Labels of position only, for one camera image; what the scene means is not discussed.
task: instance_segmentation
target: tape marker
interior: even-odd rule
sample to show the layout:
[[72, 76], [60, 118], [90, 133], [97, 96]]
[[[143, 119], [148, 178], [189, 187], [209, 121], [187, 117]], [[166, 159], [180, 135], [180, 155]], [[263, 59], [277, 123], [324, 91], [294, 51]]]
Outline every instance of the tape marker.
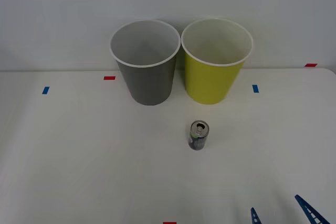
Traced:
[[316, 67], [316, 63], [308, 63], [308, 64], [306, 64], [305, 65], [305, 67], [308, 67], [308, 68], [314, 68], [314, 67]]
[[44, 87], [42, 94], [47, 94], [50, 87]]
[[259, 93], [258, 85], [252, 85], [253, 87], [253, 92]]
[[104, 80], [115, 80], [115, 76], [104, 76]]

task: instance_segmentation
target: white table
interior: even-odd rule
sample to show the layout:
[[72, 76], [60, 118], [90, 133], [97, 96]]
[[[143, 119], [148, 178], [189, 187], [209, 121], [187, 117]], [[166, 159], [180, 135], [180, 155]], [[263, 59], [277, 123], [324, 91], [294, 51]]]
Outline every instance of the white table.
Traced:
[[242, 70], [217, 105], [182, 74], [143, 106], [118, 71], [0, 73], [0, 223], [246, 224], [254, 207], [263, 224], [308, 224], [295, 194], [336, 222], [334, 73]]

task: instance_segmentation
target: red tape marker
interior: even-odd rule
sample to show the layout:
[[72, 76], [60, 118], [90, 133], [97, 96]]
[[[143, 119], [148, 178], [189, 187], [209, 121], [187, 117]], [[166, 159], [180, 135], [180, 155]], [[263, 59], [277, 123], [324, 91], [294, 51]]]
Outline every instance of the red tape marker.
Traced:
[[104, 80], [115, 80], [115, 76], [104, 76]]
[[316, 65], [317, 65], [316, 63], [308, 63], [305, 65], [305, 67], [314, 68], [316, 67]]

